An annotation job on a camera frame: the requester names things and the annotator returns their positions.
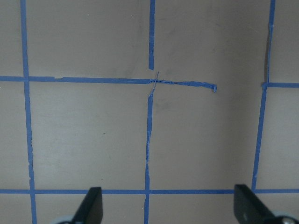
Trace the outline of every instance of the wall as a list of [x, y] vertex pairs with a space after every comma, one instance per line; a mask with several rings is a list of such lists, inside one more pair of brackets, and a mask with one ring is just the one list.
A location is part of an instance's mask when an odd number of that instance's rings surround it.
[[237, 223], [236, 183], [299, 217], [298, 1], [0, 4], [1, 223], [92, 186], [104, 224]]

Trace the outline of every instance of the grid square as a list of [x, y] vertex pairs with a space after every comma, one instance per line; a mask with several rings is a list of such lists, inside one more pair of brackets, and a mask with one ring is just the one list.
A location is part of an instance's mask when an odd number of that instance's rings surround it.
[[[50, 223], [61, 216], [73, 216], [84, 195], [36, 195], [37, 221]], [[103, 195], [102, 224], [143, 222], [144, 195]]]
[[31, 83], [37, 189], [143, 189], [151, 85]]
[[271, 211], [280, 211], [290, 216], [299, 217], [299, 194], [257, 194]]
[[299, 1], [276, 1], [270, 80], [299, 83]]
[[250, 186], [260, 97], [260, 87], [223, 86], [214, 94], [205, 88], [158, 85], [151, 189]]
[[257, 176], [259, 189], [297, 189], [299, 89], [268, 88]]
[[150, 1], [27, 0], [31, 76], [153, 78]]
[[155, 69], [160, 77], [218, 84], [262, 82], [269, 3], [157, 1]]
[[237, 224], [233, 195], [151, 195], [149, 224]]
[[24, 84], [0, 82], [0, 189], [29, 189]]
[[30, 195], [0, 194], [1, 224], [32, 224]]
[[0, 5], [0, 75], [23, 76], [20, 1]]

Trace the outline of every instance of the gray wall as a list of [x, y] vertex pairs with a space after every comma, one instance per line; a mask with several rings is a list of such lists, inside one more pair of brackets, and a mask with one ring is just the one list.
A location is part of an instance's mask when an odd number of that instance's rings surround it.
[[[154, 70], [148, 69], [149, 0], [27, 0], [27, 54], [19, 1], [0, 6], [2, 224], [36, 224], [35, 217], [47, 224], [73, 214], [80, 190], [92, 186], [112, 190], [103, 196], [104, 224], [143, 223], [153, 83], [36, 80], [155, 79], [158, 71], [160, 80], [207, 82], [217, 92], [157, 84], [150, 189], [174, 193], [152, 192], [149, 223], [237, 223], [231, 190], [252, 184], [270, 0], [157, 0]], [[298, 12], [299, 1], [277, 0], [270, 82], [299, 82]], [[268, 88], [256, 179], [270, 209], [297, 217], [298, 99], [297, 88]], [[180, 190], [195, 191], [175, 194]]]

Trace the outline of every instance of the clamp jaw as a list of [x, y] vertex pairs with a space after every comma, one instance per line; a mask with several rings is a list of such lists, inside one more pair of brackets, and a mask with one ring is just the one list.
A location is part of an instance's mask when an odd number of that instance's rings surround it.
[[240, 224], [299, 224], [289, 216], [276, 217], [245, 185], [235, 185], [234, 213]]
[[57, 224], [100, 224], [103, 218], [102, 190], [90, 188], [71, 221]]

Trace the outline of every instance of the blue tape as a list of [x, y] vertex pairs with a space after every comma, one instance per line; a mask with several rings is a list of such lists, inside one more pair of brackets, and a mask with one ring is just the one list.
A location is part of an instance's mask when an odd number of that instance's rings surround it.
[[110, 84], [150, 84], [153, 82], [170, 84], [170, 85], [185, 85], [193, 87], [205, 87], [212, 89], [214, 92], [217, 90], [215, 84], [202, 83], [202, 82], [173, 82], [168, 80], [158, 79], [127, 79], [127, 78], [84, 78], [84, 77], [29, 77], [31, 82], [59, 82], [59, 83], [110, 83]]
[[33, 148], [31, 145], [32, 130], [31, 130], [31, 112], [30, 112], [30, 96], [29, 96], [29, 82], [24, 82], [24, 95], [25, 95], [25, 116], [26, 116], [26, 129], [27, 129], [27, 150], [28, 150], [28, 169], [29, 169], [29, 186], [30, 186], [30, 200], [31, 200], [31, 213], [32, 223], [36, 224], [36, 199], [35, 199], [35, 183], [33, 171]]
[[[88, 190], [35, 190], [35, 194], [47, 195], [84, 195]], [[299, 189], [255, 189], [256, 194], [299, 193]], [[31, 194], [24, 189], [0, 189], [0, 194]], [[203, 189], [203, 190], [114, 190], [103, 189], [104, 195], [202, 195], [202, 194], [233, 194], [233, 189]]]
[[155, 79], [155, 83], [152, 91], [148, 97], [148, 118], [147, 118], [147, 135], [146, 135], [146, 159], [145, 159], [145, 201], [144, 201], [144, 224], [149, 223], [149, 212], [150, 212], [150, 170], [149, 170], [149, 160], [150, 160], [150, 137], [152, 132], [152, 121], [153, 121], [153, 100], [154, 92], [157, 85], [159, 72]]
[[28, 69], [28, 55], [27, 55], [26, 0], [20, 0], [20, 7], [21, 7], [23, 75], [25, 78], [28, 78], [29, 69]]
[[30, 194], [30, 190], [0, 189], [0, 194]]
[[299, 193], [299, 189], [256, 189], [256, 194], [290, 194]]
[[299, 88], [299, 83], [267, 83], [271, 88]]
[[17, 76], [0, 76], [0, 81], [4, 82], [24, 82], [24, 77], [17, 77]]
[[155, 10], [156, 10], [156, 0], [150, 0], [150, 7], [149, 7], [149, 69], [151, 69], [151, 70], [154, 70]]
[[181, 195], [181, 194], [233, 194], [234, 190], [220, 189], [220, 190], [151, 190], [153, 195]]
[[201, 83], [201, 82], [173, 82], [173, 81], [167, 81], [167, 80], [157, 80], [158, 83], [164, 83], [169, 85], [186, 85], [186, 86], [193, 86], [193, 87], [206, 87], [209, 89], [212, 89], [214, 92], [217, 91], [217, 85], [210, 84], [210, 83]]
[[274, 27], [274, 13], [275, 13], [275, 0], [271, 0], [270, 15], [269, 15], [269, 43], [268, 43], [268, 61], [267, 61], [267, 82], [270, 81], [270, 59], [271, 59], [271, 45], [272, 45], [273, 27]]
[[29, 77], [32, 82], [59, 82], [59, 83], [111, 83], [111, 84], [150, 84], [154, 79], [128, 78], [84, 78], [84, 77]]
[[35, 183], [33, 172], [33, 152], [32, 152], [32, 131], [31, 131], [31, 112], [30, 112], [30, 97], [29, 97], [29, 68], [27, 55], [27, 28], [26, 28], [26, 0], [20, 0], [21, 8], [21, 35], [22, 35], [22, 59], [23, 59], [23, 75], [24, 75], [24, 96], [25, 96], [25, 115], [27, 129], [27, 151], [28, 151], [28, 169], [29, 169], [29, 186], [30, 186], [30, 201], [31, 201], [31, 216], [32, 224], [37, 224], [36, 219], [36, 196]]
[[262, 134], [263, 134], [263, 119], [264, 119], [264, 116], [265, 116], [265, 107], [266, 107], [266, 97], [267, 97], [267, 86], [263, 85], [263, 93], [262, 93], [261, 108], [260, 108], [260, 117], [259, 117], [259, 122], [258, 122], [258, 131], [257, 131], [257, 139], [256, 139], [256, 154], [255, 154], [255, 158], [254, 158], [252, 184], [251, 184], [251, 189], [253, 191], [256, 189], [258, 163], [259, 163], [259, 158], [260, 158]]

